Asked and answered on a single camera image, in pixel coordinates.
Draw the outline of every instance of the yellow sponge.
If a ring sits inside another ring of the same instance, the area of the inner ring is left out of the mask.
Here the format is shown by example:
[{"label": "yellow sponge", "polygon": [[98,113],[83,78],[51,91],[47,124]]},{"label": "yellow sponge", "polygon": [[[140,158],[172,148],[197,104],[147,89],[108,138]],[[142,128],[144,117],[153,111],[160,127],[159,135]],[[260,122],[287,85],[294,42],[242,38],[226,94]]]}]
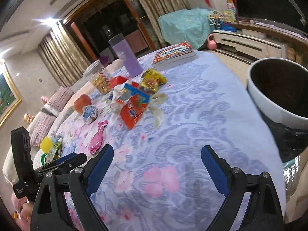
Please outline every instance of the yellow sponge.
[{"label": "yellow sponge", "polygon": [[48,136],[46,136],[42,140],[39,147],[41,148],[41,150],[43,150],[44,153],[48,153],[50,151],[50,149],[52,148],[52,145],[53,145],[52,141],[50,140],[50,138]]}]

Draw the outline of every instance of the gold picture frame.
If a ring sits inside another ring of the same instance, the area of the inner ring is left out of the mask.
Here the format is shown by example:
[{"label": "gold picture frame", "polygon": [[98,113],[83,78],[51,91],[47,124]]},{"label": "gold picture frame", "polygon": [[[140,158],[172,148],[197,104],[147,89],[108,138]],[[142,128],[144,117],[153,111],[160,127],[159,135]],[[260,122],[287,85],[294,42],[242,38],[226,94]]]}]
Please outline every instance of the gold picture frame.
[{"label": "gold picture frame", "polygon": [[4,60],[0,59],[0,129],[22,101]]}]

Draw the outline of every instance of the person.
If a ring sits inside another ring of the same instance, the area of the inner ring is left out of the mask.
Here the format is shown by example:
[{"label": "person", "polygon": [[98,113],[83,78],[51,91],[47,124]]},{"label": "person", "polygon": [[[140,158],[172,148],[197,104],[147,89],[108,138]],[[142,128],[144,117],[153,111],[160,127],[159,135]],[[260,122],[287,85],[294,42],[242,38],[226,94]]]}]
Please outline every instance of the person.
[{"label": "person", "polygon": [[29,231],[34,203],[28,202],[26,197],[17,199],[14,192],[12,193],[11,200],[16,213],[20,215],[20,218],[16,217],[15,215],[14,220],[16,224],[22,231]]}]

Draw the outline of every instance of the orange ball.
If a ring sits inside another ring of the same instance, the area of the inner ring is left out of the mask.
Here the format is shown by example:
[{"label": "orange ball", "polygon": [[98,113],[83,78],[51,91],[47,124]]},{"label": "orange ball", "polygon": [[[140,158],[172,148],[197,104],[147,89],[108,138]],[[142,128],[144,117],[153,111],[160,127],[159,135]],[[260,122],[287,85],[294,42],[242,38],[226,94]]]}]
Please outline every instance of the orange ball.
[{"label": "orange ball", "polygon": [[75,102],[74,102],[74,109],[76,112],[80,115],[82,115],[82,108],[84,106],[91,105],[92,101],[89,96],[87,95],[81,95]]}]

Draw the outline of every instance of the glass door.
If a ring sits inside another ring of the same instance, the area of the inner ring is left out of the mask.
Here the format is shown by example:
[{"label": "glass door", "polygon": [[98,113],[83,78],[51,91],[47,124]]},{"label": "glass door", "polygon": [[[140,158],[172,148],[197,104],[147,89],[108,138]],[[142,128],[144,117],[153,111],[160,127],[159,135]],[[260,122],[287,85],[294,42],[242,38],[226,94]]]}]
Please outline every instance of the glass door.
[{"label": "glass door", "polygon": [[124,0],[124,1],[127,7],[130,9],[132,15],[134,16],[138,24],[138,27],[140,29],[140,32],[142,33],[150,49],[152,51],[160,49],[161,45],[159,43],[159,40],[139,0]]}]

